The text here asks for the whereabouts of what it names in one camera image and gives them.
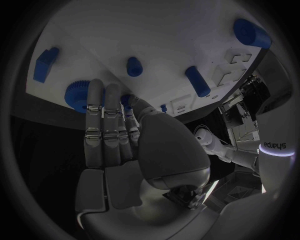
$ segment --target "blue light strip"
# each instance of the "blue light strip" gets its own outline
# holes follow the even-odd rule
[[[261,145],[259,145],[259,150],[262,151],[265,154],[276,156],[276,157],[290,157],[290,156],[293,156],[295,154],[294,152],[287,153],[287,154],[279,154],[279,153],[269,152],[269,151],[266,151],[266,150],[262,149]]]

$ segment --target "dark floor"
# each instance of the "dark floor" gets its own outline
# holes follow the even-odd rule
[[[205,124],[216,136],[230,141],[222,121],[216,110],[204,119],[187,124],[187,127],[193,132],[196,126]],[[86,168],[84,131],[13,116],[11,131],[21,172],[37,202],[65,231],[77,239],[86,239],[75,214],[76,187],[81,172]],[[223,162],[216,156],[210,156],[210,160],[210,182],[234,171],[234,164]]]

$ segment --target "robotic arm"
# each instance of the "robotic arm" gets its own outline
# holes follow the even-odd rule
[[[195,133],[195,138],[203,147],[208,155],[217,155],[218,158],[226,163],[235,163],[243,167],[252,169],[254,175],[259,177],[258,154],[238,151],[232,146],[223,145],[220,140],[210,131],[200,128]]]

